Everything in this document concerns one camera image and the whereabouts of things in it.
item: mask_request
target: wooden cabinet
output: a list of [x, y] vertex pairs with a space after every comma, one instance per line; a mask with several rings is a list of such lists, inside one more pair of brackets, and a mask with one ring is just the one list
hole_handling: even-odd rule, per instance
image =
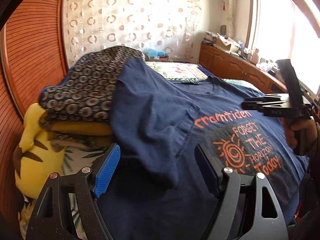
[[239, 64], [238, 62], [231, 60], [229, 63], [229, 71], [228, 77], [229, 79], [246, 79], [246, 68], [243, 64]]
[[239, 57], [201, 44], [199, 64], [220, 78], [245, 80], [264, 93], [287, 93], [283, 83]]

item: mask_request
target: sheer curtain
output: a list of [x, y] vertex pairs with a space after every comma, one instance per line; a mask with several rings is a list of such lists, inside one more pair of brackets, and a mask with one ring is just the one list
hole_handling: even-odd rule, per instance
[[235, 31], [235, 10], [236, 10], [236, 0], [224, 0], [225, 5], [225, 17], [222, 22], [225, 22], [227, 26], [227, 36], [230, 38], [234, 38]]
[[68, 64], [115, 45], [189, 61], [200, 15], [200, 0], [64, 0]]

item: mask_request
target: yellow stuffed animal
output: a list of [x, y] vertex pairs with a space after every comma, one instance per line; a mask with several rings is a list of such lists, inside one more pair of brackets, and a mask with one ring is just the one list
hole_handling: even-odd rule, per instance
[[31, 198], [38, 198], [52, 172], [61, 172], [65, 152], [64, 147], [53, 148], [48, 133], [39, 126], [44, 112], [38, 103], [28, 108], [21, 141], [13, 153], [16, 186]]

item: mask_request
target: bright window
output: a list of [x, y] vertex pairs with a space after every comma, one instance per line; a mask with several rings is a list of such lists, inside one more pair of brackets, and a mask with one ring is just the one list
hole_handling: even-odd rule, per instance
[[313, 93], [320, 85], [320, 39], [291, 0], [256, 0], [250, 48], [266, 60], [290, 58], [297, 77]]

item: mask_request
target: blue rubber pad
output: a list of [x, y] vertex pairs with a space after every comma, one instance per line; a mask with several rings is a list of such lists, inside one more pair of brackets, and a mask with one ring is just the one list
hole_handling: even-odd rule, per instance
[[101, 169], [97, 174], [96, 185], [93, 189], [93, 195], [95, 198], [100, 197], [102, 193], [106, 192], [119, 160], [120, 147], [119, 145], [116, 145], [110, 152], [108, 158], [105, 160], [104, 164], [101, 166]]

